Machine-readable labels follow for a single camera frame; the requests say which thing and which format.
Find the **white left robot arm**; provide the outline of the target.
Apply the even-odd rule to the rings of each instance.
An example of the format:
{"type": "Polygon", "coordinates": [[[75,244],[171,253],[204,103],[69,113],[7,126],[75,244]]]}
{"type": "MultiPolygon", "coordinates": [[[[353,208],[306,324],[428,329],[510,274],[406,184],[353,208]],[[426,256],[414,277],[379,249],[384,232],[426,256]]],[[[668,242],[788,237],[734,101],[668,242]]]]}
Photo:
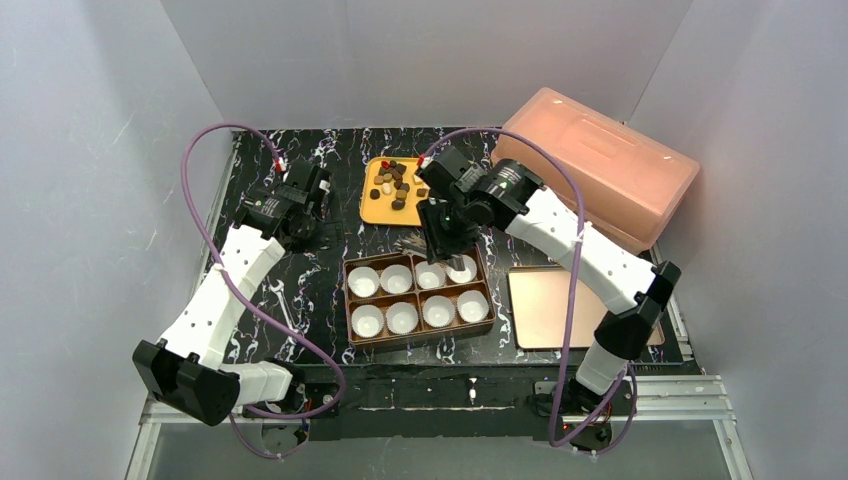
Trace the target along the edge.
{"type": "Polygon", "coordinates": [[[330,192],[328,170],[296,161],[270,185],[245,193],[188,305],[156,342],[135,348],[132,361],[156,400],[216,426],[236,407],[284,400],[302,382],[292,364],[227,365],[224,356],[244,311],[265,315],[250,299],[270,270],[288,252],[318,249],[330,192]]]}

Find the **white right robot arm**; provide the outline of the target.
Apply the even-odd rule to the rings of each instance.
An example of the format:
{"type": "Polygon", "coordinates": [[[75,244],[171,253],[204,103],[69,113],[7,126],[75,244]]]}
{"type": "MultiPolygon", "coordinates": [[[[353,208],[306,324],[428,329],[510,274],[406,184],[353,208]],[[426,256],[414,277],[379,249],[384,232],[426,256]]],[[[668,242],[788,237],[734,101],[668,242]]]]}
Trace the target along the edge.
{"type": "Polygon", "coordinates": [[[543,252],[601,300],[607,312],[568,384],[571,401],[584,408],[600,404],[627,363],[640,357],[680,269],[620,248],[515,160],[485,170],[449,146],[419,160],[415,173],[432,195],[417,206],[429,263],[457,260],[481,228],[493,227],[543,252]]]}

